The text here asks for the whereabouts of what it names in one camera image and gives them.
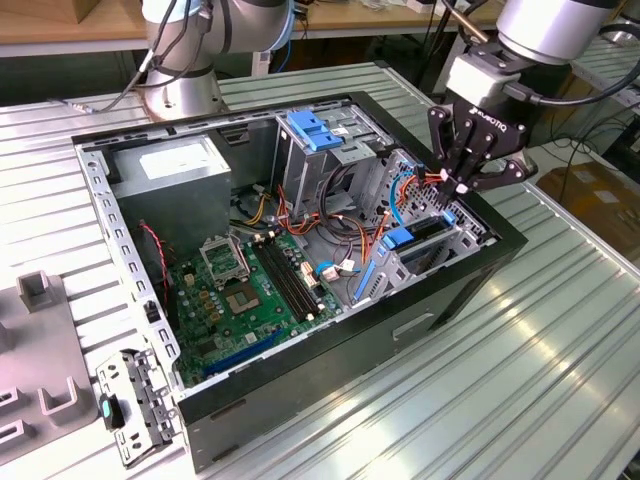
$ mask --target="blue wire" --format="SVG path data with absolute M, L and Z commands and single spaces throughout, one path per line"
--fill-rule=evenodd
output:
M 282 69 L 287 66 L 287 62 L 289 61 L 290 55 L 291 55 L 291 39 L 289 39 L 289 41 L 287 42 L 287 56 L 284 57 L 284 60 L 282 61 L 282 65 L 280 65 L 280 68 L 276 70 L 276 73 L 280 73 Z
M 316 267 L 316 273 L 320 275 L 323 270 L 326 270 L 329 267 L 333 266 L 333 262 L 322 262 L 320 265 Z
M 401 178 L 410 177 L 410 176 L 411 174 L 408 172 L 398 175 L 393 180 L 393 183 L 391 184 L 391 189 L 389 191 L 389 205 L 391 206 L 391 213 L 393 214 L 393 218 L 395 218 L 396 222 L 398 222 L 400 225 L 404 225 L 404 221 L 402 220 L 402 217 L 400 216 L 400 212 L 396 207 L 396 187 L 398 186 L 398 182 L 400 181 Z

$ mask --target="green motherboard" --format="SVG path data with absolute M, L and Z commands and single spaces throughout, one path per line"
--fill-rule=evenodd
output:
M 300 264 L 305 258 L 293 238 L 283 234 L 273 243 L 286 254 L 287 268 L 303 279 Z M 187 387 L 341 313 L 335 297 L 320 285 L 314 291 L 321 293 L 313 296 L 324 308 L 313 319 L 296 316 L 280 291 L 286 285 L 269 277 L 269 266 L 258 259 L 256 245 L 241 244 L 240 250 L 249 276 L 224 287 L 216 287 L 209 267 L 214 274 L 234 268 L 228 248 L 206 252 L 209 266 L 198 256 L 169 269 L 177 291 L 179 328 L 174 333 L 181 349 L 177 365 Z

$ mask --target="metal workbench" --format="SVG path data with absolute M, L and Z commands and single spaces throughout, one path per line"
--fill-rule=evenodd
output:
M 429 101 L 373 64 L 222 83 L 233 109 L 359 89 L 429 143 Z M 135 332 L 69 136 L 145 122 L 133 96 L 0 109 L 0 280 L 64 276 L 92 373 Z M 486 198 L 529 243 L 457 319 L 201 478 L 616 478 L 640 448 L 640 276 L 534 187 Z M 101 420 L 0 468 L 56 475 L 193 474 L 179 445 L 125 472 Z
M 629 73 L 638 62 L 638 58 L 640 45 L 621 46 L 602 37 L 596 37 L 584 55 L 571 62 L 571 66 L 576 76 L 602 91 Z M 611 98 L 625 107 L 637 105 L 640 102 L 638 84 L 623 89 Z

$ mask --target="cardboard box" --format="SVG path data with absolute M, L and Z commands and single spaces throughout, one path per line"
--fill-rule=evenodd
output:
M 538 187 L 557 201 L 565 171 L 552 170 Z M 571 167 L 562 206 L 628 260 L 640 259 L 640 195 L 606 167 L 598 162 Z
M 80 23 L 100 0 L 0 0 L 0 12 Z

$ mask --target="robotic arm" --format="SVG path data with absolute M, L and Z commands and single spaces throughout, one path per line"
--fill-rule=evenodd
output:
M 277 50 L 294 24 L 293 0 L 144 0 L 142 14 L 153 68 L 138 88 L 166 120 L 222 110 L 213 55 Z
M 519 83 L 522 73 L 536 65 L 563 65 L 579 57 L 599 32 L 622 28 L 637 34 L 635 26 L 601 28 L 618 3 L 509 0 L 498 19 L 497 39 L 473 46 L 455 59 L 447 88 L 459 99 L 429 112 L 433 150 L 442 162 L 445 179 L 440 189 L 441 204 L 447 205 L 469 190 L 518 183 L 537 173 L 537 166 L 523 151 L 532 125 L 522 102 L 555 106 L 593 103 L 638 76 L 640 62 L 627 77 L 601 94 L 569 101 L 545 99 Z M 487 172 L 487 163 L 499 157 L 507 157 L 504 170 Z

